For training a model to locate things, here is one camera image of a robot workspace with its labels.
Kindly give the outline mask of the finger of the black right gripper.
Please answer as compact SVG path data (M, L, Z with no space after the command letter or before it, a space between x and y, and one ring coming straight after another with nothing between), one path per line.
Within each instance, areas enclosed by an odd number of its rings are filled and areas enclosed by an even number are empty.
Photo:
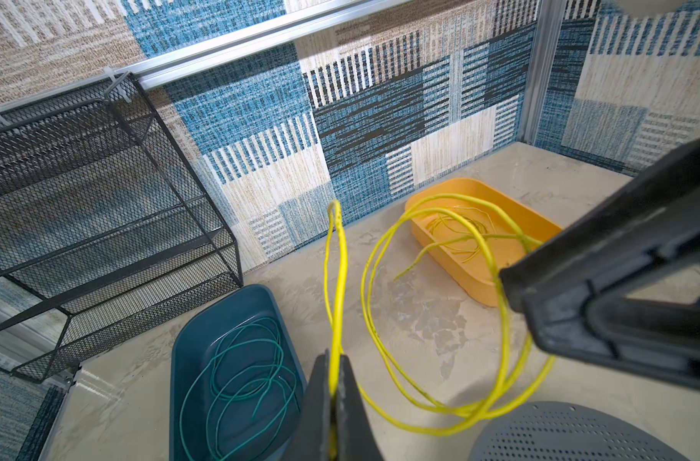
M700 139L500 273L511 308L589 312L700 264Z
M657 252L615 284L529 286L522 312L536 345L546 353L700 391L700 297L675 303L630 297L688 265L700 264L700 244L685 244L675 257Z

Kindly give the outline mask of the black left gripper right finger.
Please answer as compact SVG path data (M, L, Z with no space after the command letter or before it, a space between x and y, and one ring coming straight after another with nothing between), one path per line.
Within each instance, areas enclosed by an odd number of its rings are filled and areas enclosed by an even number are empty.
M340 375L334 403L336 460L384 461L365 412L363 397L349 357L340 357Z

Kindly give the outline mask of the grey perforated cable spool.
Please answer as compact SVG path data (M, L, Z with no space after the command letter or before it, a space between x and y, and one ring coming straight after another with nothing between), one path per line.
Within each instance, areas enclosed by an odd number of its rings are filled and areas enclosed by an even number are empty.
M684 460L647 432L573 403L525 403L481 432L471 460Z

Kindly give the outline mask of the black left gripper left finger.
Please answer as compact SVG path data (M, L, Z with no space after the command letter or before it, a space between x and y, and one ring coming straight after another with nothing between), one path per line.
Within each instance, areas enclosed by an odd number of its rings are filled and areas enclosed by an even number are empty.
M329 353L315 359L304 393L299 421L282 456L283 461L330 459L331 396Z

